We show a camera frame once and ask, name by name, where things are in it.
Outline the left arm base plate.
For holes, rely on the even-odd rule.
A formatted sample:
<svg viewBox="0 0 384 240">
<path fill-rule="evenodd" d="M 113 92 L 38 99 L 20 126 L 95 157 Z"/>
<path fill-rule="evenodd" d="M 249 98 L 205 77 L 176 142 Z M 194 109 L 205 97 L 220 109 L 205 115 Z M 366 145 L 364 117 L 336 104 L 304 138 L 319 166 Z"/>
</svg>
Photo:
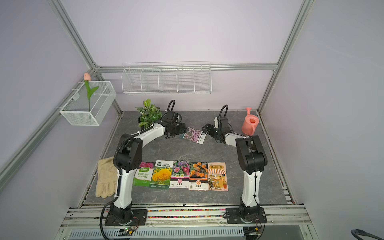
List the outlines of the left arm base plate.
<svg viewBox="0 0 384 240">
<path fill-rule="evenodd" d="M 146 224 L 148 211 L 144 209 L 113 209 L 108 212 L 105 226 L 143 226 Z"/>
</svg>

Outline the pink bordered seed packet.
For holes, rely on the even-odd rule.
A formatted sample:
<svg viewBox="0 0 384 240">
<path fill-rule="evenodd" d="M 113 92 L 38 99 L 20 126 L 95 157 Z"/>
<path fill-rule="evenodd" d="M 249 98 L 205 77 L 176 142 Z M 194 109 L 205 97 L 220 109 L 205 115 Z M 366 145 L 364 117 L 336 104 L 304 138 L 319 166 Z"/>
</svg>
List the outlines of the pink bordered seed packet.
<svg viewBox="0 0 384 240">
<path fill-rule="evenodd" d="M 170 189 L 188 189 L 190 179 L 190 162 L 174 161 Z"/>
</svg>

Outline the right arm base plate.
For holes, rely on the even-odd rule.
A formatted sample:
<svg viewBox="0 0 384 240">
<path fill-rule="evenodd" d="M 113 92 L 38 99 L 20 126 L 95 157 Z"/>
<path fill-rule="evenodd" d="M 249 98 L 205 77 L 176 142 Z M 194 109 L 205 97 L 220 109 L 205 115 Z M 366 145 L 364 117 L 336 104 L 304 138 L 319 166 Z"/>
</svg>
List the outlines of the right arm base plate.
<svg viewBox="0 0 384 240">
<path fill-rule="evenodd" d="M 264 208 L 226 208 L 223 218 L 228 224 L 266 224 L 267 217 Z"/>
</svg>

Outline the purple flowers seed packet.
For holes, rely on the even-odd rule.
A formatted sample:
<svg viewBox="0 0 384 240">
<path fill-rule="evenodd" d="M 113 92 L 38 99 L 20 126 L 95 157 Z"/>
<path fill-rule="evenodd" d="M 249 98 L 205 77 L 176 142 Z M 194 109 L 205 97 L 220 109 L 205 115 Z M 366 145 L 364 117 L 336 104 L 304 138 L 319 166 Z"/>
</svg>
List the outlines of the purple flowers seed packet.
<svg viewBox="0 0 384 240">
<path fill-rule="evenodd" d="M 181 139 L 188 140 L 197 144 L 202 145 L 205 141 L 206 134 L 199 129 L 186 128 L 186 132 L 181 135 Z"/>
</svg>

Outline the marigold seed packet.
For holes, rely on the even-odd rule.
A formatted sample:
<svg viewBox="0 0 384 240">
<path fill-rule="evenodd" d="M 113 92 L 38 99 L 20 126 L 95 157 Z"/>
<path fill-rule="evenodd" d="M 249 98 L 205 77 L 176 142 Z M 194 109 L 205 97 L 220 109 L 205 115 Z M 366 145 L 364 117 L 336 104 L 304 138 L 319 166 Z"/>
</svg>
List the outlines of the marigold seed packet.
<svg viewBox="0 0 384 240">
<path fill-rule="evenodd" d="M 150 181 L 150 188 L 169 189 L 173 164 L 173 161 L 156 160 Z"/>
</svg>

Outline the white seed packet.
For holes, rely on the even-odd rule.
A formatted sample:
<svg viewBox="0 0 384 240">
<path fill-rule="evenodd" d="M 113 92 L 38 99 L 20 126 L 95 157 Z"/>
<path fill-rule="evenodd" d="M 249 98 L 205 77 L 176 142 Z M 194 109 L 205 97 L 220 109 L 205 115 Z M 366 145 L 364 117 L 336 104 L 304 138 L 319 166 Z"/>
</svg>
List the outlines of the white seed packet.
<svg viewBox="0 0 384 240">
<path fill-rule="evenodd" d="M 227 170 L 225 163 L 208 163 L 208 184 L 210 191 L 228 191 Z"/>
</svg>

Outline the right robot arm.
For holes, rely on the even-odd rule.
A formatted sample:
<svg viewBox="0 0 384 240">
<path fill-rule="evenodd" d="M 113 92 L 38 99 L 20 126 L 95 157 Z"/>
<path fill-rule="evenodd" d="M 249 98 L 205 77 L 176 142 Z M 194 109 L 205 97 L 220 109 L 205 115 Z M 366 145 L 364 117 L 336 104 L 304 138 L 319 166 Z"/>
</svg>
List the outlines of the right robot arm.
<svg viewBox="0 0 384 240">
<path fill-rule="evenodd" d="M 202 130 L 214 138 L 217 143 L 233 146 L 237 149 L 238 162 L 244 173 L 243 193 L 238 216 L 242 219 L 258 217 L 264 214 L 259 200 L 259 188 L 262 173 L 268 164 L 268 158 L 260 137 L 255 135 L 260 120 L 251 114 L 251 108 L 246 108 L 247 115 L 242 126 L 242 133 L 238 134 L 233 131 L 228 121 L 228 109 L 229 106 L 224 105 L 219 115 L 215 117 L 215 124 L 206 124 Z"/>
</svg>

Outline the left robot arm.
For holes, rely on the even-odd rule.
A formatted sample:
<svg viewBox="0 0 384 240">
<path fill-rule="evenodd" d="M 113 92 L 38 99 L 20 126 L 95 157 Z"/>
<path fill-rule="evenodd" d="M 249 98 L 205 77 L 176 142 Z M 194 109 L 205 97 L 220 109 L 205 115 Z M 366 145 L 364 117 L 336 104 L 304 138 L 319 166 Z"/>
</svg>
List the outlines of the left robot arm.
<svg viewBox="0 0 384 240">
<path fill-rule="evenodd" d="M 117 187 L 114 199 L 107 203 L 109 214 L 127 223 L 133 217 L 132 186 L 136 169 L 143 159 L 143 148 L 151 141 L 164 135 L 175 137 L 186 132 L 180 114 L 174 111 L 176 101 L 171 100 L 165 113 L 150 127 L 132 135 L 121 136 L 113 157 L 113 164 L 118 170 Z"/>
</svg>

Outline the green seed packet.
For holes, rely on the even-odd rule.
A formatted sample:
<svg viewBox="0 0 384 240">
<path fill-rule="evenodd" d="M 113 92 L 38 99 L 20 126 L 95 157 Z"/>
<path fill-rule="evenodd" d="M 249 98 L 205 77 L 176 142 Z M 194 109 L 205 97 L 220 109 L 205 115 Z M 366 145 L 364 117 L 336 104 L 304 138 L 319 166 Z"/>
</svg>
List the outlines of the green seed packet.
<svg viewBox="0 0 384 240">
<path fill-rule="evenodd" d="M 141 162 L 138 169 L 136 170 L 133 185 L 148 187 L 152 179 L 154 166 L 155 163 L 152 162 Z"/>
</svg>

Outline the orange seed packet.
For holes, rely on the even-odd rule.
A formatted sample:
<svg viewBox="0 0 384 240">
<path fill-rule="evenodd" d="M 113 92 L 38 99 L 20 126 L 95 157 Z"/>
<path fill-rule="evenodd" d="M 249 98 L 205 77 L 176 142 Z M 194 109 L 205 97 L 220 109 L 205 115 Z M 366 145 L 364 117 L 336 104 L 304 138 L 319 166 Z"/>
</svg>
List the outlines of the orange seed packet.
<svg viewBox="0 0 384 240">
<path fill-rule="evenodd" d="M 191 191 L 209 190 L 207 162 L 191 162 L 188 189 Z"/>
</svg>

